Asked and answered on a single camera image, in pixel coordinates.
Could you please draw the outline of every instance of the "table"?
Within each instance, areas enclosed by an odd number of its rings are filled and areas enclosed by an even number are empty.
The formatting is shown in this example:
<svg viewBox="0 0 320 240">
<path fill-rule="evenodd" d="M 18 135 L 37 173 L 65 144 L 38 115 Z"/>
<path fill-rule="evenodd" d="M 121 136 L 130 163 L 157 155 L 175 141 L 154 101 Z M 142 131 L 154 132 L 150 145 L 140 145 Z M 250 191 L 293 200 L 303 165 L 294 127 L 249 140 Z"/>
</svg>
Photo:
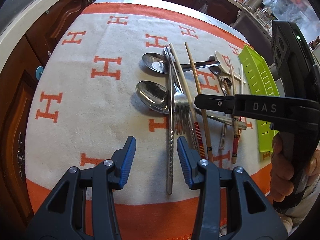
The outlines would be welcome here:
<svg viewBox="0 0 320 240">
<path fill-rule="evenodd" d="M 167 86 L 165 75 L 143 65 L 142 55 L 162 53 L 164 45 L 172 42 L 181 63 L 188 63 L 185 41 L 194 61 L 207 60 L 219 50 L 226 63 L 240 72 L 237 55 L 245 38 L 183 6 L 158 0 L 96 0 L 75 20 L 47 63 L 29 113 L 25 167 L 34 211 L 70 166 L 94 167 L 132 135 L 137 150 L 129 180 L 123 190 L 114 192 L 122 239 L 190 238 L 199 192 L 185 184 L 175 150 L 173 193 L 166 194 L 167 117 L 150 111 L 135 94 L 141 80 Z M 222 93 L 209 69 L 197 72 L 203 93 Z M 186 78 L 195 97 L 192 72 Z M 236 166 L 243 166 L 267 193 L 270 153 L 258 152 L 256 122 L 245 121 L 248 128 L 241 133 Z M 209 120 L 209 126 L 214 163 L 232 169 L 233 129 L 227 129 L 225 150 L 217 151 L 222 124 Z M 89 189 L 87 214 L 90 199 Z M 221 224 L 226 222 L 225 208 L 222 201 Z M 86 222 L 91 233 L 90 216 Z"/>
</svg>

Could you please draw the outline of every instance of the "metal screw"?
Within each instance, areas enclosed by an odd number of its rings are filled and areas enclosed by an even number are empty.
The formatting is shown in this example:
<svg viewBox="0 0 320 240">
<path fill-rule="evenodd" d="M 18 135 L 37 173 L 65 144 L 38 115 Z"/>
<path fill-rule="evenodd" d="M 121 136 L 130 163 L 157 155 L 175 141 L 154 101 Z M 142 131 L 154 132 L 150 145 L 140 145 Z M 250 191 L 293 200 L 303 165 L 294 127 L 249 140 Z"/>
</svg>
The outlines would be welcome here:
<svg viewBox="0 0 320 240">
<path fill-rule="evenodd" d="M 76 173 L 77 170 L 78 170 L 77 167 L 70 167 L 68 171 L 69 171 L 70 173 Z"/>
<path fill-rule="evenodd" d="M 103 164 L 106 165 L 106 166 L 111 166 L 113 164 L 113 161 L 112 160 L 105 160 L 103 162 Z"/>
<path fill-rule="evenodd" d="M 244 171 L 244 169 L 242 167 L 240 167 L 240 166 L 237 166 L 237 167 L 235 167 L 235 171 L 237 173 L 242 173 Z"/>
<path fill-rule="evenodd" d="M 207 166 L 209 164 L 209 162 L 206 159 L 202 159 L 199 162 L 200 162 L 200 165 L 202 166 Z"/>
</svg>

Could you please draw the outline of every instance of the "blue gripper pad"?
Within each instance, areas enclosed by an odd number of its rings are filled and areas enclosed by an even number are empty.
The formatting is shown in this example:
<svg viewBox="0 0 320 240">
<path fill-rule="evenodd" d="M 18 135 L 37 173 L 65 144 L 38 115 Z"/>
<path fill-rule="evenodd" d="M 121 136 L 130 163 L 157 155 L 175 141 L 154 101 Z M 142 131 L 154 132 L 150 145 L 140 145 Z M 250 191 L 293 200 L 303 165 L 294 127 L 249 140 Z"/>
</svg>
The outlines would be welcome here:
<svg viewBox="0 0 320 240">
<path fill-rule="evenodd" d="M 178 156 L 186 184 L 191 190 L 200 189 L 204 175 L 198 171 L 197 163 L 201 160 L 196 150 L 190 149 L 184 136 L 177 141 Z"/>
<path fill-rule="evenodd" d="M 116 150 L 111 157 L 115 164 L 115 169 L 109 174 L 108 180 L 113 184 L 113 189 L 121 190 L 127 183 L 135 152 L 136 139 L 133 136 L 129 136 L 124 147 Z"/>
</svg>

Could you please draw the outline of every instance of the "sleeve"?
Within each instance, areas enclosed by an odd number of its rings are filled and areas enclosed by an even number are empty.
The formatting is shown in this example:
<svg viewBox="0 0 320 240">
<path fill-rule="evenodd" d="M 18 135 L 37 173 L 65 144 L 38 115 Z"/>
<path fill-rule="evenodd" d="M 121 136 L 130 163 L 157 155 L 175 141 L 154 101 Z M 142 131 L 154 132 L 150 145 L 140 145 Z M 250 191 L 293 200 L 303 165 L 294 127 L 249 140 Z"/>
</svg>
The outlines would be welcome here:
<svg viewBox="0 0 320 240">
<path fill-rule="evenodd" d="M 312 185 L 307 187 L 299 205 L 294 208 L 288 209 L 285 215 L 279 214 L 289 235 L 292 234 L 297 226 L 301 224 L 301 222 L 311 210 L 314 202 L 316 201 L 320 193 L 319 180 L 320 176 L 318 176 L 318 178 Z"/>
</svg>

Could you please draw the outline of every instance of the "ornate brass handle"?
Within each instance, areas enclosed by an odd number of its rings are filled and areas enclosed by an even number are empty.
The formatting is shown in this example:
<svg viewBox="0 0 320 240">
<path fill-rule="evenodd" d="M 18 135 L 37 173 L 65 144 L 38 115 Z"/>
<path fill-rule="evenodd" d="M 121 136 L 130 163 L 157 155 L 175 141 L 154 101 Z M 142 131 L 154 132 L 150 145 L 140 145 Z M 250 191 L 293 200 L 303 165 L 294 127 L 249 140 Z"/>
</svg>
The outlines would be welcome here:
<svg viewBox="0 0 320 240">
<path fill-rule="evenodd" d="M 24 149 L 23 149 L 23 135 L 22 132 L 19 133 L 19 139 L 18 139 L 18 152 L 17 152 L 17 162 L 18 162 L 18 166 L 19 166 L 19 174 L 20 174 L 20 178 L 21 181 L 24 182 L 25 181 L 25 170 L 24 170 Z"/>
</svg>

